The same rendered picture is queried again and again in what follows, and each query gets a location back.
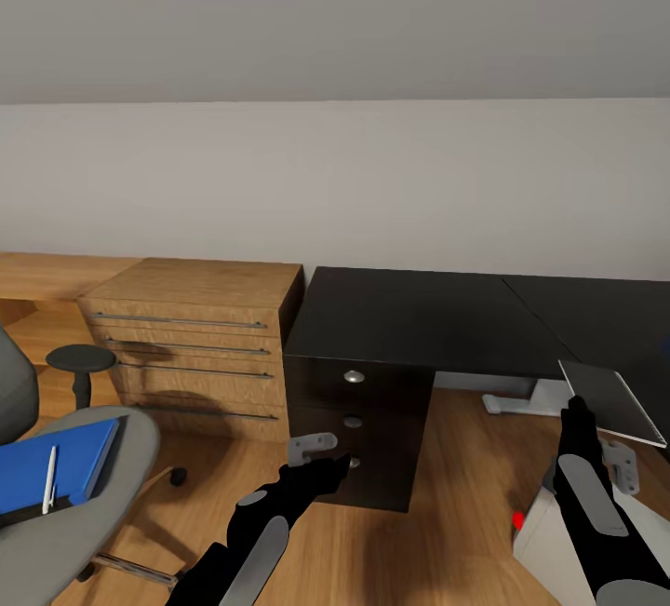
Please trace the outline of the folder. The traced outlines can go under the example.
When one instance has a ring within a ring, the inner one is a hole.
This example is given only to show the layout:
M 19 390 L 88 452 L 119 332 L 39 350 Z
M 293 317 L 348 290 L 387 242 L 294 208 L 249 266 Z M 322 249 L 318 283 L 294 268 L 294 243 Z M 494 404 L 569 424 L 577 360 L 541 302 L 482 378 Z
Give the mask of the folder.
M 0 446 L 0 529 L 43 515 L 52 446 L 54 502 L 48 513 L 87 503 L 119 425 L 113 418 Z

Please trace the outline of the pen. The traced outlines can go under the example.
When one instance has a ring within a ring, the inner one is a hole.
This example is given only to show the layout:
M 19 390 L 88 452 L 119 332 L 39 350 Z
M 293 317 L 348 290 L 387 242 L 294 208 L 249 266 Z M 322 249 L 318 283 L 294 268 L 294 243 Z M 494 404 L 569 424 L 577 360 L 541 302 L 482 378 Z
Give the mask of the pen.
M 48 508 L 54 502 L 54 490 L 52 490 L 52 478 L 54 476 L 54 463 L 56 463 L 56 446 L 52 446 L 50 454 L 50 465 L 48 465 L 47 485 L 45 487 L 45 500 L 43 502 L 43 515 L 48 515 Z M 39 517 L 40 517 L 39 516 Z

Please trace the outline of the desktop computer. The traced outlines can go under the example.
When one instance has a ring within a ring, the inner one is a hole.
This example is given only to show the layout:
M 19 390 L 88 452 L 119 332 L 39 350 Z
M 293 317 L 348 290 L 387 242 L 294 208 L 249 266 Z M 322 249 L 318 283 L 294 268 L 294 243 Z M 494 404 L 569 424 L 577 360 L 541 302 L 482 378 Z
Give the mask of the desktop computer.
M 512 521 L 516 525 L 513 555 L 562 606 L 596 606 L 555 498 L 555 476 L 556 458 L 543 476 L 542 486 L 526 513 L 517 511 L 513 514 Z M 616 485 L 612 488 L 615 503 L 624 509 L 670 577 L 670 521 L 635 497 L 622 494 Z

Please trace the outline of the swivel chair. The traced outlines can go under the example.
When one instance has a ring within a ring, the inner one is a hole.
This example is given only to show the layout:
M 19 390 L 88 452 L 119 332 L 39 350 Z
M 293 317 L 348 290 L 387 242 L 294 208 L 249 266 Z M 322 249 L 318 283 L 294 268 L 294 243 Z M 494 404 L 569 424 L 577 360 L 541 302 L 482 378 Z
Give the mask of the swivel chair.
M 167 586 L 171 596 L 185 572 L 159 572 L 100 552 L 136 499 L 166 474 L 180 486 L 186 470 L 170 465 L 146 481 L 160 448 L 156 420 L 129 406 L 90 406 L 92 372 L 115 365 L 115 353 L 70 344 L 47 354 L 53 369 L 74 373 L 76 410 L 32 438 L 117 418 L 120 425 L 89 501 L 0 529 L 0 606 L 51 606 L 76 579 L 85 582 L 95 563 Z M 0 446 L 15 443 L 39 418 L 36 367 L 0 325 Z

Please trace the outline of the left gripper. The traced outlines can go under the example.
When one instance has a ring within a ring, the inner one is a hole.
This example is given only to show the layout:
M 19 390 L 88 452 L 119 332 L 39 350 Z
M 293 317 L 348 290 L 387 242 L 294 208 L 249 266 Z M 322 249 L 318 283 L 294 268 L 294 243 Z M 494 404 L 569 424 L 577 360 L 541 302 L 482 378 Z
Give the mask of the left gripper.
M 279 468 L 280 480 L 293 478 L 301 485 L 305 497 L 304 512 L 317 495 L 334 494 L 339 489 L 341 479 L 348 474 L 350 461 L 350 453 L 345 453 L 335 462 L 330 456 L 303 466 L 289 467 L 286 464 Z

